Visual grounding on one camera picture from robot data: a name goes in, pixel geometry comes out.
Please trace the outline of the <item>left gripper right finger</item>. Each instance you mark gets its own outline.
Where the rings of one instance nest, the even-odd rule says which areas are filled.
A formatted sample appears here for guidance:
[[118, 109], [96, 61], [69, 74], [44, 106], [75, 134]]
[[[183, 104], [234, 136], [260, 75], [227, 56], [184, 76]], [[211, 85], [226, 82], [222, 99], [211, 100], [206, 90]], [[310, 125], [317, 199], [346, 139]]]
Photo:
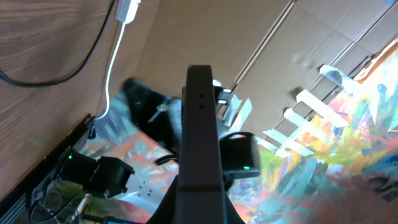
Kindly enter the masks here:
[[234, 208], [234, 205], [230, 201], [227, 192], [223, 191], [223, 224], [245, 224], [238, 212]]

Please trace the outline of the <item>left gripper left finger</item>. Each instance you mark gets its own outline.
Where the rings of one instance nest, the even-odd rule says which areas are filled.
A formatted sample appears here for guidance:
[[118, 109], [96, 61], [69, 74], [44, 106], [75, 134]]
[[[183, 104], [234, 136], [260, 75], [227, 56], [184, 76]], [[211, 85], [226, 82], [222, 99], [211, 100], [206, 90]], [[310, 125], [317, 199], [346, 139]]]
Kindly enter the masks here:
[[176, 175], [161, 203], [146, 224], [174, 224], [178, 176]]

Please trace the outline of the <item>blue screen Galaxy smartphone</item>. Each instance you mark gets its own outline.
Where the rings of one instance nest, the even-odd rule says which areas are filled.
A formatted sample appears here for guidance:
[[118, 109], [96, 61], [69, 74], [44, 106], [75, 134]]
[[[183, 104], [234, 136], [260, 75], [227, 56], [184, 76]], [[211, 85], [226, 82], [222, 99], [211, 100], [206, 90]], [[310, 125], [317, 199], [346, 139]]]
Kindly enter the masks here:
[[209, 65], [187, 70], [175, 222], [226, 223], [213, 77]]

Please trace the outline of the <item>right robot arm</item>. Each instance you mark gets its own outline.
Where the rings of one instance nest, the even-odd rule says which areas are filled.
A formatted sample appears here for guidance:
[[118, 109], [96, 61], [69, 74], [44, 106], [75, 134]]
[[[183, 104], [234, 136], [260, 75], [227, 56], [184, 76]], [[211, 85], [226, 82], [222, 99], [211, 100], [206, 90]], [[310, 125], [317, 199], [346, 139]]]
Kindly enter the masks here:
[[171, 180], [166, 174], [178, 170], [182, 138], [182, 101], [165, 96], [130, 78], [112, 100], [109, 116], [95, 121], [89, 130], [89, 145], [74, 152], [63, 167], [62, 178], [104, 196], [123, 192], [128, 172], [168, 164], [160, 173], [160, 186]]

